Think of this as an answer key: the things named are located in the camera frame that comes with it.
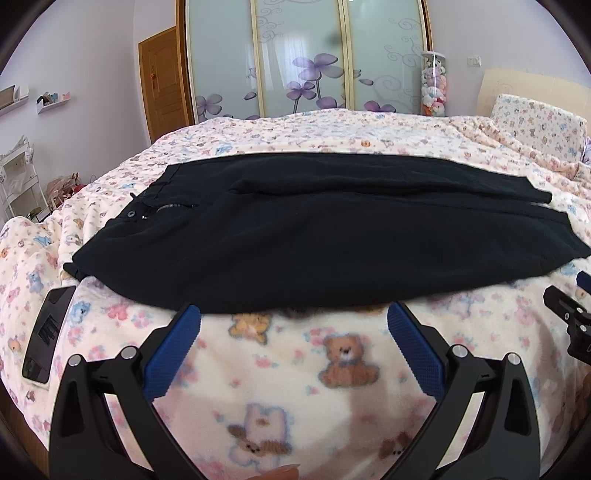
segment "white wall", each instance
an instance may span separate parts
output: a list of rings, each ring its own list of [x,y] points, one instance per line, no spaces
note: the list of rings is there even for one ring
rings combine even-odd
[[[427,0],[435,51],[447,57],[448,115],[474,115],[485,69],[556,76],[591,87],[591,74],[535,0]],[[467,57],[480,55],[482,67]]]
[[[29,84],[25,106],[0,117],[0,151],[35,144],[42,188],[59,175],[100,176],[146,145],[132,58],[134,0],[57,0],[33,24],[0,76]],[[37,115],[43,92],[72,100]]]
[[[176,0],[135,0],[134,8],[134,44],[135,83],[137,88],[139,108],[142,113],[142,127],[146,146],[150,145],[148,124],[144,111],[142,84],[139,78],[138,44],[156,33],[167,30],[176,25]]]

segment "clear plastic container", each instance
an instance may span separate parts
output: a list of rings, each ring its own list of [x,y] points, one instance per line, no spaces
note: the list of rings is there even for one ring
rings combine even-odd
[[[421,53],[421,113],[445,116],[447,102],[447,69],[445,55],[434,51]]]

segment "wooden door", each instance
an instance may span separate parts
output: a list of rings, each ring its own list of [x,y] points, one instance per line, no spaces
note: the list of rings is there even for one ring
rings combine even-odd
[[[150,140],[186,127],[178,71],[177,29],[169,28],[139,44],[139,72]]]

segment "metal screw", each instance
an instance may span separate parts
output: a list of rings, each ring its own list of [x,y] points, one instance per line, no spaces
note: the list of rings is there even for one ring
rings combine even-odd
[[[510,353],[507,355],[507,360],[509,360],[510,364],[519,365],[521,363],[521,358],[516,353]]]
[[[70,365],[71,367],[77,367],[78,365],[80,365],[80,362],[82,362],[82,357],[77,353],[75,355],[72,355],[68,359],[68,365]]]
[[[121,350],[121,356],[126,360],[131,360],[133,357],[135,357],[137,351],[137,348],[134,346],[126,346],[123,350]]]
[[[452,353],[459,358],[464,358],[468,355],[468,349],[463,345],[454,345],[452,347]]]

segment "blue gripper pad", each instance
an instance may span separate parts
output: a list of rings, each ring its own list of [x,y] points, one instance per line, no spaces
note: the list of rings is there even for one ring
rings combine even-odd
[[[579,272],[579,275],[577,275],[577,285],[587,293],[591,293],[591,276],[587,272]]]
[[[440,401],[446,390],[445,367],[399,303],[391,304],[388,309],[388,330],[423,393]]]
[[[166,395],[200,329],[201,312],[190,305],[146,365],[144,397],[149,403]]]

